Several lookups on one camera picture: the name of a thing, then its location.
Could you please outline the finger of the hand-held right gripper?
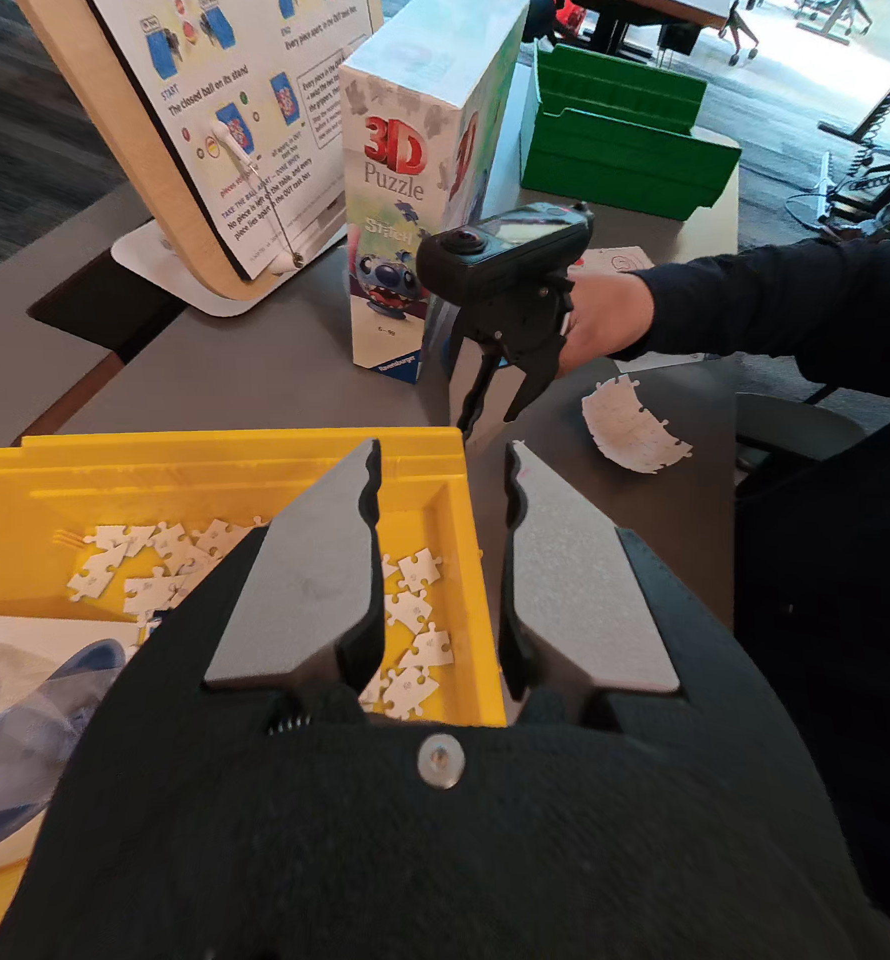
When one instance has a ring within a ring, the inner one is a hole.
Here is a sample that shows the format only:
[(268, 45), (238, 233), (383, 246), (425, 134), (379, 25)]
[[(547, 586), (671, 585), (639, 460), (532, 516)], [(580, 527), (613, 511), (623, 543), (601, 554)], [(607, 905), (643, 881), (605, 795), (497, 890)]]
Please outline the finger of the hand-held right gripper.
[(566, 342), (566, 339), (547, 339), (530, 351), (507, 354), (508, 366), (520, 371), (523, 380), (503, 416), (505, 423), (515, 421), (557, 377), (560, 355)]
[(502, 430), (498, 388), (502, 357), (494, 351), (460, 351), (455, 360), (455, 427), (464, 445), (486, 445)]

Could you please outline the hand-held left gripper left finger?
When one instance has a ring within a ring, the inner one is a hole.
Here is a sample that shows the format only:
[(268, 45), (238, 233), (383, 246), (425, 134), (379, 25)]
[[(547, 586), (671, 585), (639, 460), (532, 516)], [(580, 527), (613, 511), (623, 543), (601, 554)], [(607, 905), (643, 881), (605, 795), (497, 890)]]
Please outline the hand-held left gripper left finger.
[(271, 520), (206, 687), (365, 690), (385, 648), (380, 484), (380, 442), (367, 438)]

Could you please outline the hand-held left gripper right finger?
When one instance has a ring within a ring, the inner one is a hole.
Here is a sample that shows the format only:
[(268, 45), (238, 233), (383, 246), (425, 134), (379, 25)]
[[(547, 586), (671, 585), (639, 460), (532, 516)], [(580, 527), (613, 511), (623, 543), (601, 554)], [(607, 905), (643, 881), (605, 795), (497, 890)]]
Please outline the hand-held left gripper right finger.
[(506, 447), (499, 661), (511, 698), (681, 683), (616, 524), (520, 440)]

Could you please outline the assembled curved puzzle section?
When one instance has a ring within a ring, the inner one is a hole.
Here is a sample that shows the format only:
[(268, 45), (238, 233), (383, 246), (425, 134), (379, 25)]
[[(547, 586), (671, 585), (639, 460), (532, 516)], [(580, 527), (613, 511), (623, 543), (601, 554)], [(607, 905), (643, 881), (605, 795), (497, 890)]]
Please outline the assembled curved puzzle section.
[(636, 474), (653, 475), (691, 458), (692, 446), (667, 430), (640, 401), (628, 374), (598, 383), (581, 401), (582, 416), (601, 454)]

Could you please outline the pile of puzzle pieces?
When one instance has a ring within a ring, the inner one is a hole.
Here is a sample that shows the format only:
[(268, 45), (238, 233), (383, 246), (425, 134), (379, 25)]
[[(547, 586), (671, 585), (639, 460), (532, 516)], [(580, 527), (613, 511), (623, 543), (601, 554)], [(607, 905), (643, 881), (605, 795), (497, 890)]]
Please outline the pile of puzzle pieces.
[[(97, 525), (91, 534), (58, 531), (53, 539), (62, 546), (95, 550), (83, 560), (66, 584), (69, 600), (99, 599), (126, 559), (145, 549), (155, 551), (162, 562), (149, 577), (123, 585), (123, 612), (138, 626), (137, 648), (161, 620), (157, 609), (169, 613), (190, 594), (211, 569), (226, 558), (253, 530), (266, 526), (256, 515), (250, 525), (236, 525), (215, 518), (205, 531), (187, 531), (180, 524), (161, 521), (152, 525)], [(381, 579), (395, 590), (384, 595), (386, 625), (402, 625), (412, 636), (397, 667), (379, 669), (359, 695), (367, 713), (378, 712), (396, 719), (422, 717), (423, 703), (438, 690), (430, 669), (454, 663), (449, 634), (431, 620), (433, 606), (427, 601), (427, 585), (441, 578), (440, 557), (428, 548), (398, 562), (388, 554), (380, 558)]]

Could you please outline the yellow plastic bin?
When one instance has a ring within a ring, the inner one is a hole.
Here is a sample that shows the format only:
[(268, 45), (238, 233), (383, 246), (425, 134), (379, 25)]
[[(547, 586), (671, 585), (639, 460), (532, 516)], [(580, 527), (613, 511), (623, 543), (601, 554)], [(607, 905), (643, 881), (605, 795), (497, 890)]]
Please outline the yellow plastic bin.
[[(380, 556), (428, 548), (454, 663), (422, 717), (203, 682), (271, 520), (378, 439)], [(69, 600), (95, 552), (58, 531), (214, 519), (253, 530), (167, 612), (91, 717), (2, 903), (0, 958), (477, 958), (500, 820), (477, 782), (505, 725), (462, 440), (454, 428), (31, 438), (0, 449), (0, 616), (97, 620), (162, 562), (127, 558)]]

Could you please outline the cartoon printed puzzle box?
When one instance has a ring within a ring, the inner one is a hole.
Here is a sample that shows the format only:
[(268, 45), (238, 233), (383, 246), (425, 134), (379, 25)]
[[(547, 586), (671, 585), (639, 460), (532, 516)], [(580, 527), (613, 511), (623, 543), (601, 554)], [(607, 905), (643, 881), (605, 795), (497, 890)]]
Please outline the cartoon printed puzzle box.
[(353, 361), (413, 385), (441, 300), (429, 236), (484, 205), (528, 2), (409, 2), (339, 70)]

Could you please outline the person's right hand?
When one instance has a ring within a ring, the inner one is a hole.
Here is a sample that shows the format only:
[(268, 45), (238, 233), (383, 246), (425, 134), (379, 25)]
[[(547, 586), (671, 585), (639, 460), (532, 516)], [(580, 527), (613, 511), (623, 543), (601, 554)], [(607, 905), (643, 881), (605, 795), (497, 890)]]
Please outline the person's right hand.
[(557, 378), (630, 348), (648, 333), (654, 317), (652, 294), (634, 273), (571, 267), (569, 279), (572, 309)]

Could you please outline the white folded leaflet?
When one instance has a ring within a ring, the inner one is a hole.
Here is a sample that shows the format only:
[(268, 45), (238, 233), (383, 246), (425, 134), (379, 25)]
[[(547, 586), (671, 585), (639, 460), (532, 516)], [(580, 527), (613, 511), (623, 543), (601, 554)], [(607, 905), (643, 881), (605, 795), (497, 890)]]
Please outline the white folded leaflet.
[[(654, 264), (639, 246), (621, 246), (590, 248), (571, 267), (576, 275), (616, 276), (637, 270), (649, 269)], [(648, 352), (630, 361), (614, 361), (617, 369), (624, 375), (661, 369), (676, 365), (700, 363), (706, 360), (706, 354), (667, 354)]]

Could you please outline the green plastic crate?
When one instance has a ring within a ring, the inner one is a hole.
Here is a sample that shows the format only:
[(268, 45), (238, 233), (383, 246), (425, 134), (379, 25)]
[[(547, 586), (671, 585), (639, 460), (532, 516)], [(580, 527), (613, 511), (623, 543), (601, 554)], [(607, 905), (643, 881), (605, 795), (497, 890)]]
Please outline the green plastic crate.
[(704, 81), (565, 44), (532, 52), (523, 188), (679, 222), (715, 205), (741, 148), (697, 125)]

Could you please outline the white paper sheet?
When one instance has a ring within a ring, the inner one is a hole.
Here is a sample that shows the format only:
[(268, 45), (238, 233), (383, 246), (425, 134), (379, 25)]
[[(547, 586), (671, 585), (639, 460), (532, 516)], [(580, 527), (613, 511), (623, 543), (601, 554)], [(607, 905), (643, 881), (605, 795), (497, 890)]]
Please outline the white paper sheet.
[[(139, 648), (134, 648), (138, 633), (138, 626), (127, 622), (0, 616), (0, 712), (76, 652), (102, 638), (119, 641), (128, 662)], [(44, 812), (0, 844), (0, 869), (28, 858)]]

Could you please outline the printed instruction sheet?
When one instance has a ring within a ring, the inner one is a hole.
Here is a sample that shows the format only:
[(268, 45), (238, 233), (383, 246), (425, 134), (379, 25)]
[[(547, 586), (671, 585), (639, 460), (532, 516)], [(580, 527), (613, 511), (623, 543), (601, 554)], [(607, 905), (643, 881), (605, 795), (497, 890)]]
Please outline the printed instruction sheet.
[(339, 68), (379, 2), (89, 6), (237, 277), (310, 258), (343, 196)]

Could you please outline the clear bag of blue parts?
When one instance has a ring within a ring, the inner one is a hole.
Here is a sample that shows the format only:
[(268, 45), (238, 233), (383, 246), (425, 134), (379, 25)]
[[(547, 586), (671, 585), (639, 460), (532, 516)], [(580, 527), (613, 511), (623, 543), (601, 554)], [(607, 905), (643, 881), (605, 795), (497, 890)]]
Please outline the clear bag of blue parts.
[(101, 638), (0, 711), (0, 844), (46, 810), (81, 735), (126, 662), (118, 640)]

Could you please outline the black pad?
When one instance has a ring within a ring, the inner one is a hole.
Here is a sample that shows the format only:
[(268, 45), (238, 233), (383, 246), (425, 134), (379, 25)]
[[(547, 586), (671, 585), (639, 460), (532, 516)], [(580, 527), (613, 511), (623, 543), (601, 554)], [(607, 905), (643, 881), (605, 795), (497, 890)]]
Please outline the black pad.
[(27, 308), (55, 330), (103, 347), (126, 365), (187, 308), (187, 303), (118, 264), (109, 249)]

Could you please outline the wooden display board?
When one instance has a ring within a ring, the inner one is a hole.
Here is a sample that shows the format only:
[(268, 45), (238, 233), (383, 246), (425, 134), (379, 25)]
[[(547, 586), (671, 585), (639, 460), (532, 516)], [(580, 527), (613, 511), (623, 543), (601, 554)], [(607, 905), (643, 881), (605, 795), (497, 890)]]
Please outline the wooden display board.
[(345, 234), (345, 197), (318, 222), (310, 258), (277, 258), (254, 281), (237, 277), (86, 1), (21, 1), (19, 8), (65, 77), (151, 221), (116, 240), (115, 261), (214, 317), (238, 316)]

